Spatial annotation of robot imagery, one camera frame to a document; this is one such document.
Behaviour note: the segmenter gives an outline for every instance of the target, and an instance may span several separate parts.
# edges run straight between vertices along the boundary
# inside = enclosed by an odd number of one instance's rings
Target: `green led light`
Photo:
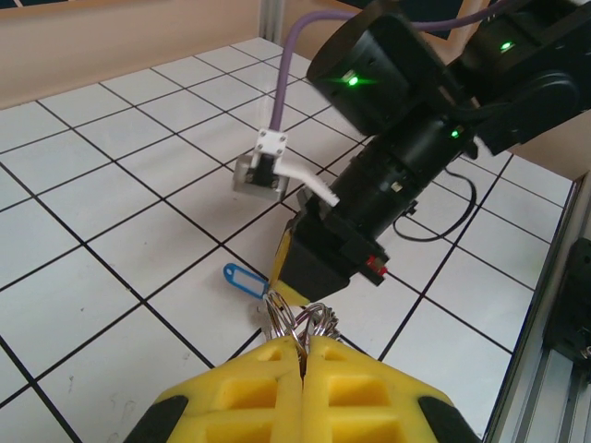
[[[501,45],[501,52],[504,53],[505,51],[509,51],[513,48],[513,42],[505,42]]]

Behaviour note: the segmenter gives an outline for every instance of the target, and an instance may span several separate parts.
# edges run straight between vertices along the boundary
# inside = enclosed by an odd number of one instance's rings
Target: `black cable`
[[[438,235],[435,235],[434,237],[429,237],[429,238],[410,237],[408,235],[401,233],[400,231],[398,231],[398,228],[396,228],[396,222],[398,222],[400,220],[400,218],[399,218],[399,219],[396,219],[394,221],[394,223],[392,224],[392,228],[394,228],[394,231],[398,234],[399,237],[403,238],[404,240],[408,240],[410,242],[419,242],[419,243],[435,242],[435,241],[440,240],[441,238],[449,235],[450,233],[452,233],[453,231],[458,229],[460,226],[462,226],[462,223],[464,223],[466,220],[468,220],[468,217],[470,217],[470,214],[472,213],[472,211],[476,207],[476,199],[477,199],[476,185],[468,177],[464,177],[463,175],[453,173],[452,171],[449,171],[447,168],[445,168],[445,172],[447,174],[451,175],[452,177],[461,178],[462,180],[465,180],[470,185],[470,192],[471,192],[470,202],[468,203],[468,207],[466,208],[464,214],[462,214],[462,217],[460,217],[460,219],[456,223],[454,223],[452,225],[452,227],[450,229],[448,229],[447,231],[445,231],[444,233],[440,233]]]

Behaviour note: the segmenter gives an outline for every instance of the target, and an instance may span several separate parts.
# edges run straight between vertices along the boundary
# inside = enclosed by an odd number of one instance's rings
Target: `blue plastic tag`
[[[262,298],[269,287],[269,284],[257,274],[235,263],[228,263],[223,267],[223,276],[232,286],[258,299]]]

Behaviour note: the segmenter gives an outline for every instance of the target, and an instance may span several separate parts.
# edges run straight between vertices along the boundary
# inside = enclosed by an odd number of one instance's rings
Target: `white cable clip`
[[[261,155],[271,155],[275,158],[274,174],[299,180],[328,205],[335,207],[339,203],[339,198],[320,177],[301,163],[283,161],[286,148],[287,134],[270,129],[261,129],[250,167],[256,168],[259,165]]]

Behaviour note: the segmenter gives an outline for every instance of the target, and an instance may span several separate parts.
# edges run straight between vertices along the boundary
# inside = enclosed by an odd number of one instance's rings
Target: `yellow foam block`
[[[302,379],[293,340],[270,341],[164,392],[188,404],[167,443],[299,443]]]
[[[431,386],[338,341],[312,337],[302,398],[302,442],[437,443],[417,402]]]
[[[274,291],[277,291],[290,306],[305,306],[310,301],[301,295],[298,291],[293,289],[291,286],[280,280],[281,268],[287,257],[289,251],[289,245],[292,241],[292,233],[290,229],[287,229],[283,233],[281,243],[277,248],[275,254],[275,261],[273,262],[273,269],[271,271],[271,278],[269,279],[269,287]]]
[[[326,337],[311,338],[302,381],[294,341],[285,337],[167,390],[152,408],[180,398],[188,400],[184,410],[172,422],[167,412],[148,412],[143,424],[168,424],[157,427],[169,436],[157,441],[167,443],[437,443],[421,397],[452,405],[431,386]]]

